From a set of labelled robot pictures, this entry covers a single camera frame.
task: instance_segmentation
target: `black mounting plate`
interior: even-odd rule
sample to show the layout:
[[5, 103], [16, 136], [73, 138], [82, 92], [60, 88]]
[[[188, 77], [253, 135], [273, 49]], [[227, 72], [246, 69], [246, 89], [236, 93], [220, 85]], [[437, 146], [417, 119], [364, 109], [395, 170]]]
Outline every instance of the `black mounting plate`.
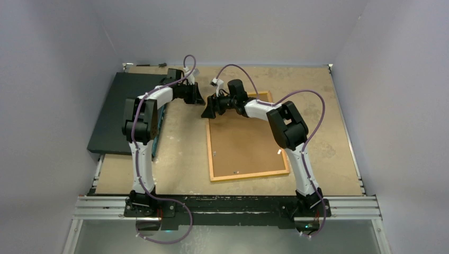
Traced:
[[[184, 203], [192, 212], [195, 225], [222, 226], [277, 226], [280, 229], [296, 229], [295, 217], [310, 217], [310, 223], [319, 211], [324, 214], [322, 205], [317, 204], [309, 210], [298, 208], [296, 196], [237, 196], [237, 195], [158, 195], [161, 198], [172, 198]], [[331, 216], [329, 201], [326, 215]], [[177, 230], [179, 225], [188, 225], [190, 218], [181, 205], [162, 201], [163, 219], [161, 230]], [[126, 217], [150, 217], [138, 213], [128, 213]]]

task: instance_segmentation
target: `black joint motor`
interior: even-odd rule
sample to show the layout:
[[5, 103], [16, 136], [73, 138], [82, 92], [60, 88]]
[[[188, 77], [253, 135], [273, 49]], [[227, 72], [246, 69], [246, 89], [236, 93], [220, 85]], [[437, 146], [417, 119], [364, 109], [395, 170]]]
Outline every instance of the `black joint motor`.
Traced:
[[134, 138], [137, 142], [146, 145], [153, 140], [157, 134], [157, 100], [147, 99], [143, 102], [140, 114], [136, 115], [137, 107], [140, 103], [139, 98], [127, 98], [125, 101], [123, 113], [122, 133], [126, 136], [128, 142], [132, 142], [131, 130], [135, 118], [137, 118]]
[[274, 140], [281, 148], [295, 150], [307, 140], [309, 129], [293, 102], [267, 112]]
[[[172, 83], [176, 80], [180, 80], [184, 72], [178, 69], [168, 69], [167, 77], [163, 79], [161, 85]], [[205, 105], [206, 102], [201, 97], [200, 90], [198, 89], [198, 83], [193, 85], [178, 83], [172, 86], [173, 99], [184, 99], [186, 104]]]
[[215, 113], [222, 115], [226, 110], [234, 108], [239, 115], [248, 117], [245, 105], [254, 98], [248, 97], [240, 79], [233, 79], [228, 82], [228, 95], [217, 96], [216, 93], [208, 97], [206, 109], [201, 114], [202, 118], [214, 119]]

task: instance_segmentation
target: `metal frame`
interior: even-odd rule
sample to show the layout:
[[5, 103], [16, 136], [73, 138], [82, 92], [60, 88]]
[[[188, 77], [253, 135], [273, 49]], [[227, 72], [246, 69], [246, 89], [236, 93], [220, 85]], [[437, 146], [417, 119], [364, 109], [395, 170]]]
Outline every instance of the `metal frame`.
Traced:
[[72, 220], [66, 245], [64, 246], [64, 250], [62, 251], [63, 254], [70, 254], [75, 252], [76, 243], [78, 242], [79, 232], [81, 231], [82, 226], [83, 220]]
[[[84, 220], [137, 220], [124, 217], [125, 196], [81, 196], [78, 198], [69, 236], [63, 253], [74, 253]], [[382, 254], [391, 254], [382, 225], [382, 216], [375, 196], [328, 196], [332, 216], [327, 220], [370, 220]], [[158, 221], [157, 217], [138, 218]], [[311, 217], [295, 217], [295, 221], [310, 221]]]

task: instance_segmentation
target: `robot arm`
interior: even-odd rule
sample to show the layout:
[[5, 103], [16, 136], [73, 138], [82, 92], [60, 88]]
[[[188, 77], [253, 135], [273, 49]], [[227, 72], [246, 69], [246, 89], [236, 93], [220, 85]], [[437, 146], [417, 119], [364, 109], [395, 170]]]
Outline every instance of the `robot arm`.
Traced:
[[[172, 81], [179, 80], [181, 78], [181, 74], [181, 70], [169, 69], [167, 77], [164, 79], [162, 85], [164, 83], [168, 84]], [[187, 84], [177, 84], [174, 87], [161, 87], [162, 86], [156, 86], [155, 89], [160, 89], [152, 94], [146, 94], [145, 101], [142, 104], [142, 108], [138, 116], [136, 116], [136, 109], [140, 100], [144, 98], [145, 95], [141, 95], [138, 98], [127, 99], [125, 102], [124, 125], [122, 126], [122, 132], [126, 136], [132, 153], [134, 169], [134, 182], [132, 189], [138, 194], [145, 194], [145, 191], [139, 183], [136, 165], [140, 169], [140, 177], [145, 188], [150, 192], [152, 192], [155, 188], [151, 166], [151, 147], [154, 138], [158, 134], [158, 109], [176, 98], [184, 99], [186, 104], [205, 104], [198, 90], [198, 84], [194, 82], [194, 79], [188, 80]], [[136, 117], [138, 118], [138, 121], [134, 130], [134, 138], [136, 140], [137, 147], [134, 145], [131, 138], [132, 125]]]
[[310, 178], [302, 161], [302, 148], [307, 140], [309, 129], [295, 105], [288, 101], [279, 105], [263, 105], [255, 98], [248, 97], [241, 80], [235, 79], [228, 83], [229, 95], [213, 94], [207, 99], [207, 107], [201, 117], [215, 118], [215, 113], [223, 114], [226, 109], [235, 109], [238, 114], [245, 117], [258, 118], [268, 121], [276, 143], [287, 153], [296, 180], [296, 193], [298, 199], [305, 207], [312, 208], [320, 202], [311, 182], [322, 196], [321, 189], [312, 172], [312, 166], [307, 149], [304, 151], [304, 160]]
[[[294, 146], [293, 144], [287, 145], [286, 140], [288, 140], [289, 138], [287, 136], [284, 136], [284, 131], [282, 131], [282, 127], [287, 127], [287, 125], [285, 125], [284, 118], [281, 117], [281, 113], [285, 114], [287, 112], [291, 112], [290, 110], [296, 110], [296, 107], [294, 107], [294, 104], [292, 102], [287, 102], [283, 105], [277, 106], [267, 106], [258, 104], [256, 100], [252, 100], [245, 105], [245, 111], [249, 118], [259, 118], [265, 121], [269, 121], [277, 144], [279, 144], [281, 148], [284, 148], [285, 152], [289, 156], [293, 174], [296, 180], [297, 192], [302, 196], [307, 196], [313, 194], [315, 191], [310, 184], [310, 180], [307, 177], [306, 170], [301, 159], [301, 150], [304, 142], [301, 142], [301, 144], [297, 146]], [[303, 126], [299, 126], [299, 128], [297, 129], [298, 131], [302, 131], [304, 133]], [[307, 148], [304, 151], [304, 157], [306, 159], [306, 164], [307, 168], [309, 169], [311, 180], [313, 181], [315, 187], [318, 188], [318, 183], [315, 180], [315, 177], [313, 176], [313, 172], [311, 170], [312, 166], [310, 164]]]

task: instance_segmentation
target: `white arm segment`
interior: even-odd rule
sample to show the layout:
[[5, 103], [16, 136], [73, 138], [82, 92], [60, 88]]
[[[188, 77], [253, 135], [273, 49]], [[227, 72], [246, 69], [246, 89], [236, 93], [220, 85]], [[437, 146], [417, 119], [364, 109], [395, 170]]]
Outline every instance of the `white arm segment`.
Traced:
[[[280, 104], [278, 104], [277, 106], [267, 106], [258, 104], [257, 101], [254, 99], [245, 105], [245, 111], [248, 117], [259, 118], [268, 121], [266, 113], [280, 106], [281, 106]], [[285, 152], [289, 156], [290, 164], [292, 165], [292, 171], [296, 181], [296, 189], [301, 195], [306, 196], [313, 194], [315, 190], [310, 184], [310, 180], [307, 177], [306, 169], [304, 168], [304, 164], [302, 163], [301, 150], [303, 145], [304, 143], [300, 144], [299, 146], [296, 147], [294, 151], [287, 148], [285, 149]], [[304, 159], [306, 160], [306, 165], [307, 169], [309, 170], [311, 180], [315, 184], [315, 187], [318, 188], [318, 183], [315, 180], [315, 176], [313, 176], [312, 165], [310, 164], [307, 147], [306, 150], [304, 151]]]
[[[153, 180], [153, 171], [151, 167], [151, 148], [153, 147], [153, 141], [154, 140], [150, 140], [146, 146], [144, 146], [142, 142], [137, 142], [137, 149], [139, 149], [139, 161], [137, 161], [137, 164], [139, 165], [140, 177], [142, 177], [143, 185], [150, 192], [152, 192], [155, 187], [155, 183]], [[134, 143], [129, 143], [129, 147], [131, 148], [132, 167], [134, 169], [134, 182], [132, 183], [132, 189], [137, 193], [144, 194], [145, 191], [140, 185], [139, 178], [137, 177], [136, 173], [136, 146], [134, 145]]]
[[[160, 90], [155, 91], [150, 94], [146, 99], [157, 100], [157, 108], [159, 109], [164, 104], [169, 103], [173, 100], [173, 90], [170, 87], [165, 87]], [[134, 143], [129, 143], [132, 153], [132, 166], [134, 168], [134, 183], [132, 189], [137, 193], [145, 193], [142, 186], [140, 186], [139, 178], [136, 173], [136, 146]], [[155, 182], [153, 180], [153, 172], [151, 166], [151, 148], [153, 147], [153, 140], [150, 140], [147, 145], [143, 145], [142, 142], [137, 142], [137, 147], [139, 149], [137, 165], [139, 165], [139, 173], [142, 178], [143, 185], [147, 190], [152, 192], [155, 187]]]
[[[145, 95], [138, 96], [139, 99], [142, 99]], [[165, 87], [160, 90], [155, 91], [154, 93], [150, 94], [145, 100], [147, 99], [155, 99], [157, 100], [157, 109], [162, 107], [164, 104], [169, 103], [173, 100], [173, 89], [171, 87]]]

